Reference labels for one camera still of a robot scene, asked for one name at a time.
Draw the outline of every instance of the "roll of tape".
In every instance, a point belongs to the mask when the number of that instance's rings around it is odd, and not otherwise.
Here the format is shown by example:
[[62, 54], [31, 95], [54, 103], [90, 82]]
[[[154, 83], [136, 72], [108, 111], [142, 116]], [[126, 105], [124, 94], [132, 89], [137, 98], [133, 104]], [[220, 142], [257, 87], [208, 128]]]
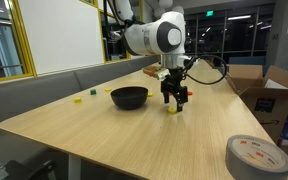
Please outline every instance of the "roll of tape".
[[225, 163], [238, 180], [288, 179], [288, 156], [276, 145], [248, 135], [229, 138]]

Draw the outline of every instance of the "cardboard box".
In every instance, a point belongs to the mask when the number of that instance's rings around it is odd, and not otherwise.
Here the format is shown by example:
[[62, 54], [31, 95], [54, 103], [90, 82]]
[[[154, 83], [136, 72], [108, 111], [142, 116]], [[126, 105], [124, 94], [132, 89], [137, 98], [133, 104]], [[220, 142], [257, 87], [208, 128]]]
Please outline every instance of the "cardboard box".
[[288, 71], [271, 66], [263, 77], [262, 66], [229, 65], [227, 81], [277, 143], [288, 114]]

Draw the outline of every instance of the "black bowl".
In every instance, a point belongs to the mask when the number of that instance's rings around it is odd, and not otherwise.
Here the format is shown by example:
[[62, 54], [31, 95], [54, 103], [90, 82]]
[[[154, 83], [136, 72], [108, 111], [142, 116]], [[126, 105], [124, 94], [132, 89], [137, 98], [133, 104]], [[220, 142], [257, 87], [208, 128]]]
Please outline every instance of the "black bowl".
[[147, 99], [148, 90], [144, 87], [123, 87], [111, 92], [115, 105], [121, 109], [132, 110], [141, 107]]

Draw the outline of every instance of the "gray couch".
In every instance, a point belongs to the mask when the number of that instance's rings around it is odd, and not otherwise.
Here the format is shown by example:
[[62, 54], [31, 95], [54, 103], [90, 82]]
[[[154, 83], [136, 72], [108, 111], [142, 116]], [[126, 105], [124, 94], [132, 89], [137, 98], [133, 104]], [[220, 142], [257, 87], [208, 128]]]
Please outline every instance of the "gray couch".
[[[113, 80], [157, 62], [157, 57], [143, 57], [0, 84], [0, 122], [81, 90]], [[45, 152], [46, 146], [0, 130], [0, 163], [16, 160], [30, 164]]]

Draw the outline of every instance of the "exit sign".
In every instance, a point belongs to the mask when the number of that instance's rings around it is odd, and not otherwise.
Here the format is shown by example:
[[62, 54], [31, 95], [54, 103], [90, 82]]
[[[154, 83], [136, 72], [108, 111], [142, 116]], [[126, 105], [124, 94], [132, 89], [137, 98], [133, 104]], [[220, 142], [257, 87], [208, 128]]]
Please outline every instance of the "exit sign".
[[214, 15], [214, 11], [207, 11], [206, 12], [206, 17], [207, 16], [213, 16]]

